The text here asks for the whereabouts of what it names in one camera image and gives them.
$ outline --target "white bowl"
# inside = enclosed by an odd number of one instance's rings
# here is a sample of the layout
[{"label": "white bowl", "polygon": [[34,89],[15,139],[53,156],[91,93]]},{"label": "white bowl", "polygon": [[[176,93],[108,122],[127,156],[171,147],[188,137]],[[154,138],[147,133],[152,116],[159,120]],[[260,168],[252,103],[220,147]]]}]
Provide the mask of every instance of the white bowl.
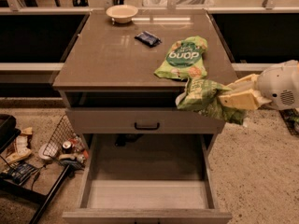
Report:
[{"label": "white bowl", "polygon": [[55,144],[44,144],[38,151],[39,158],[44,161],[49,161],[51,158],[56,157],[58,153],[58,147]]},{"label": "white bowl", "polygon": [[106,14],[117,23],[127,23],[136,15],[138,8],[131,5],[116,5],[107,9]]}]

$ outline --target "cable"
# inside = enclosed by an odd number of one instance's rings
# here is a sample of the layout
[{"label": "cable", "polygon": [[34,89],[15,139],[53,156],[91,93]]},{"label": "cable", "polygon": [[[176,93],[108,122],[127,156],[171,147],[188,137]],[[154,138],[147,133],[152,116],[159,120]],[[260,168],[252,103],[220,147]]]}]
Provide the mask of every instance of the cable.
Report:
[{"label": "cable", "polygon": [[34,181],[32,182],[31,184],[31,190],[33,190],[34,188],[34,184],[35,182],[38,180],[39,176],[40,176],[40,171],[43,169],[43,168],[46,168],[46,164],[44,164],[42,167],[38,168],[37,171],[35,172],[35,177],[34,177]]},{"label": "cable", "polygon": [[3,158],[1,155],[0,155],[1,159],[9,166],[9,168],[11,168],[10,164],[6,161],[5,158]]}]

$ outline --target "countertop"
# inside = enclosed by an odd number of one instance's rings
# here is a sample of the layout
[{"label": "countertop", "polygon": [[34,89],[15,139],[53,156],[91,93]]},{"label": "countertop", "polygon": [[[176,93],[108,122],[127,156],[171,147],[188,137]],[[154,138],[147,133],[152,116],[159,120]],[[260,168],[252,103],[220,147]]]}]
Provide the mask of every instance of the countertop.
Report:
[{"label": "countertop", "polygon": [[[155,48],[142,44],[135,39],[142,31],[157,35],[162,44]],[[183,88],[185,82],[158,78],[153,73],[172,44],[194,35],[207,40],[203,55],[207,78],[222,84],[236,80],[205,10],[143,9],[126,24],[113,24],[104,11],[97,10],[91,13],[53,86],[80,91]]]}]

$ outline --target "blue package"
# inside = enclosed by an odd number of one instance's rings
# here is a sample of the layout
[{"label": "blue package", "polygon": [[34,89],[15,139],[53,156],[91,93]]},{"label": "blue package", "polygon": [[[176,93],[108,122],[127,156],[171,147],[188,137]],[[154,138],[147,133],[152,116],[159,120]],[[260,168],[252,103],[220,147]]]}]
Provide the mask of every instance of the blue package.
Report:
[{"label": "blue package", "polygon": [[153,35],[147,31],[138,34],[137,36],[135,36],[135,39],[141,41],[151,48],[156,47],[157,45],[162,43],[162,41],[156,35]]}]

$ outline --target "drawer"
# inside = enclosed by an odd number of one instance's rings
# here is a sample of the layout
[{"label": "drawer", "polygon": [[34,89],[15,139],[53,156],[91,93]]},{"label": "drawer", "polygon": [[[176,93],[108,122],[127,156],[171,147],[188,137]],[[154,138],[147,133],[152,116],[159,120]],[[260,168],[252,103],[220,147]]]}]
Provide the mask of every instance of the drawer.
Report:
[{"label": "drawer", "polygon": [[140,136],[116,147],[116,134],[95,134],[78,208],[68,223],[222,224],[199,134]]},{"label": "drawer", "polygon": [[224,121],[175,108],[69,108],[76,133],[221,133]]},{"label": "drawer", "polygon": [[176,107],[176,98],[184,92],[181,88],[170,91],[67,91],[64,95],[71,107]]}]

